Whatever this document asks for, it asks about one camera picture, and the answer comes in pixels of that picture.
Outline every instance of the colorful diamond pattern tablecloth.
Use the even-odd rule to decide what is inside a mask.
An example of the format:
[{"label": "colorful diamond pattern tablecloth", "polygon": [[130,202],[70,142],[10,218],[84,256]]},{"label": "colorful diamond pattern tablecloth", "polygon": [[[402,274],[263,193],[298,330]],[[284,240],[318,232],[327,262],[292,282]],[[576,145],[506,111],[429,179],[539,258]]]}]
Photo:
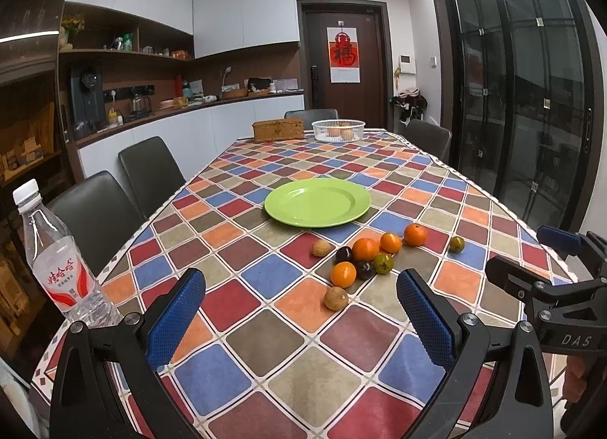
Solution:
[{"label": "colorful diamond pattern tablecloth", "polygon": [[[371,208],[355,222],[315,230],[266,215],[263,201],[272,189],[316,176],[364,186]],[[404,247],[395,255],[394,271],[356,281],[347,289],[350,305],[329,311],[322,299],[332,255],[311,257],[312,243],[324,238],[337,249],[360,237],[400,233],[412,222],[428,228],[426,244]],[[447,252],[454,234],[466,239],[460,254]],[[396,298],[397,274],[415,268],[460,313],[512,327],[523,317],[521,304],[487,283],[483,273],[496,253],[555,284],[575,280],[494,198],[401,138],[370,131],[343,146],[312,138],[236,142],[142,226],[102,280],[128,314],[145,311],[189,266],[204,273],[201,309],[161,373],[204,437],[394,439],[443,376]],[[33,378],[47,399],[66,327]],[[546,355],[545,362],[556,400],[565,359]],[[460,417],[462,428],[472,420],[491,371],[483,368]],[[151,437],[119,368],[113,372],[134,425]]]}]

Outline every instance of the white plastic basket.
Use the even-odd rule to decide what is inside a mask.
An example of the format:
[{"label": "white plastic basket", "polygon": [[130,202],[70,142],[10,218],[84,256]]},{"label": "white plastic basket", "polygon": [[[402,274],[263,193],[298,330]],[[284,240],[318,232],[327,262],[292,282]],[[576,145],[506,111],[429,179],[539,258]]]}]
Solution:
[{"label": "white plastic basket", "polygon": [[362,140],[365,123],[350,119],[331,119],[312,123],[314,138],[326,143],[348,143]]}]

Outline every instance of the blue textured pad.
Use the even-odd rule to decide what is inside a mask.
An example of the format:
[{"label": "blue textured pad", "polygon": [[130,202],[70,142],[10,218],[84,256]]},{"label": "blue textured pad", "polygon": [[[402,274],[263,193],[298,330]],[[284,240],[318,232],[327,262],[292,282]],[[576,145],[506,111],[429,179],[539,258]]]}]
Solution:
[{"label": "blue textured pad", "polygon": [[455,361],[453,335],[406,270],[398,275],[396,295],[432,363],[449,372]]},{"label": "blue textured pad", "polygon": [[168,305],[148,335],[146,358],[154,370],[171,361],[204,298],[204,275],[196,271]]},{"label": "blue textured pad", "polygon": [[536,234],[540,244],[552,247],[556,251],[566,252],[570,256],[577,256],[582,252],[582,240],[578,234],[545,225],[539,227]]}]

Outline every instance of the red chinese character poster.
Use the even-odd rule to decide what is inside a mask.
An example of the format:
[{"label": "red chinese character poster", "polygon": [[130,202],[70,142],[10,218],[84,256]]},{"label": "red chinese character poster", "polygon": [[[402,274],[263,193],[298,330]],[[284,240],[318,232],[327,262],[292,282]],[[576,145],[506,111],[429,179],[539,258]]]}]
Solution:
[{"label": "red chinese character poster", "polygon": [[360,83],[355,28],[327,28],[331,83]]}]

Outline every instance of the plate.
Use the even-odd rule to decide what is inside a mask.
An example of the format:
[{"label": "plate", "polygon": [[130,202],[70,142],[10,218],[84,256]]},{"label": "plate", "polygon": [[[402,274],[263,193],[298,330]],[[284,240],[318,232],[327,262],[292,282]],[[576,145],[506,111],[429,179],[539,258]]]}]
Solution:
[{"label": "plate", "polygon": [[265,199],[274,220],[305,228],[334,227],[364,215],[371,195],[347,180],[316,177],[296,180],[275,189]]}]

